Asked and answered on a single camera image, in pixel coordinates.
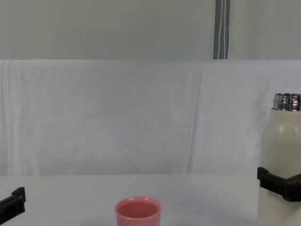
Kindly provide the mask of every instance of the white table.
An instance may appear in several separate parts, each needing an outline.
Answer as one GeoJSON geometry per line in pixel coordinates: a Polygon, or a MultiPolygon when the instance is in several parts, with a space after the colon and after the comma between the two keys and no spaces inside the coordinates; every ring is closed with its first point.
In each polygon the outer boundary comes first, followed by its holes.
{"type": "Polygon", "coordinates": [[[161,226],[254,226],[256,176],[105,175],[0,177],[0,198],[24,186],[26,212],[5,226],[115,226],[122,198],[151,196],[161,226]]]}

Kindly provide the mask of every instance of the silver bottle cap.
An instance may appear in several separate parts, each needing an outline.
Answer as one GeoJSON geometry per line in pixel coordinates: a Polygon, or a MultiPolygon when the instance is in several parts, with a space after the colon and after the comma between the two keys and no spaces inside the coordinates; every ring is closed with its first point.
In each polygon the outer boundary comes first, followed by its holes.
{"type": "Polygon", "coordinates": [[[296,94],[296,93],[275,94],[273,109],[279,111],[287,111],[287,112],[301,111],[301,94],[296,94]]]}

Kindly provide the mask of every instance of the pink cup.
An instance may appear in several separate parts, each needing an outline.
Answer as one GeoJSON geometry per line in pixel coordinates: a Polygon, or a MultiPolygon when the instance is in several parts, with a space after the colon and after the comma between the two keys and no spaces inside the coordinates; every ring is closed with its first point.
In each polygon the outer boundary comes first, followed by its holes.
{"type": "Polygon", "coordinates": [[[115,206],[118,226],[159,226],[162,206],[150,197],[131,197],[115,206]]]}

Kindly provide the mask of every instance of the bottle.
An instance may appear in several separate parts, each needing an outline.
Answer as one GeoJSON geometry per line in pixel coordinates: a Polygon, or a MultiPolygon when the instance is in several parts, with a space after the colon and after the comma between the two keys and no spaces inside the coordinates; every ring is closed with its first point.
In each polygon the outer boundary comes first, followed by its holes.
{"type": "MultiPolygon", "coordinates": [[[[260,165],[268,174],[267,182],[258,178],[261,187],[257,226],[301,225],[301,202],[289,202],[290,198],[285,197],[289,190],[286,188],[292,184],[286,179],[301,174],[300,94],[275,94],[269,122],[262,135],[260,165]]],[[[298,185],[294,178],[291,181],[298,185]]],[[[294,195],[301,197],[301,191],[295,190],[297,194],[294,195]]]]}

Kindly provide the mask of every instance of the cup rim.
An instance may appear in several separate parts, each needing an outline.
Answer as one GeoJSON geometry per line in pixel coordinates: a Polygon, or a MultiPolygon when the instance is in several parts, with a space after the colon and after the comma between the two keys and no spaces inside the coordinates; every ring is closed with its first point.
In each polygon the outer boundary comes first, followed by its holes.
{"type": "Polygon", "coordinates": [[[133,220],[133,221],[141,221],[141,220],[148,220],[148,219],[156,218],[158,215],[160,216],[161,211],[162,211],[162,205],[161,205],[161,203],[158,200],[153,199],[153,198],[148,197],[148,196],[133,196],[133,197],[128,197],[128,198],[125,198],[125,199],[119,201],[115,205],[115,213],[116,213],[116,215],[117,215],[118,218],[123,218],[123,219],[133,220]],[[132,200],[139,200],[139,201],[141,201],[141,200],[149,200],[150,203],[154,204],[158,208],[158,211],[155,214],[153,214],[151,216],[148,216],[148,217],[144,217],[144,218],[130,218],[130,217],[126,217],[126,216],[120,214],[117,209],[121,205],[123,205],[124,203],[130,202],[132,200]]]}

